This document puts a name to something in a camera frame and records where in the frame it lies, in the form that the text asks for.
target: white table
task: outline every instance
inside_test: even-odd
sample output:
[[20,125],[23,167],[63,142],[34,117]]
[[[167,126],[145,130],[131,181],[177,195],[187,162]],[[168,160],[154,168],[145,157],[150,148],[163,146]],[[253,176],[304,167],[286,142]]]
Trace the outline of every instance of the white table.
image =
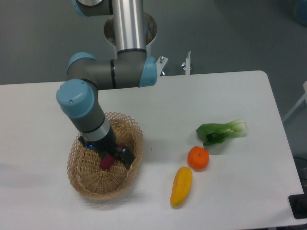
[[[77,130],[56,102],[61,82],[0,86],[0,228],[234,230],[305,224],[288,196],[303,193],[267,75],[261,71],[160,77],[153,87],[99,93],[105,112],[139,122],[143,161],[132,186],[104,203],[70,185]],[[208,148],[181,209],[174,176],[202,146],[202,123],[245,119],[249,133]]]

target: woven basket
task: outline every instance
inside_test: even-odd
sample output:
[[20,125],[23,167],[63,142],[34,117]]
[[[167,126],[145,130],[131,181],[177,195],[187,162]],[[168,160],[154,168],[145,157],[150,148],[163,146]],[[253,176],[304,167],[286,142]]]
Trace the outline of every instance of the woven basket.
[[81,195],[89,199],[109,200],[121,195],[133,181],[142,160],[142,131],[130,116],[121,113],[106,113],[117,143],[130,148],[135,160],[129,169],[116,161],[110,169],[101,170],[100,157],[86,149],[76,138],[68,158],[68,178]]

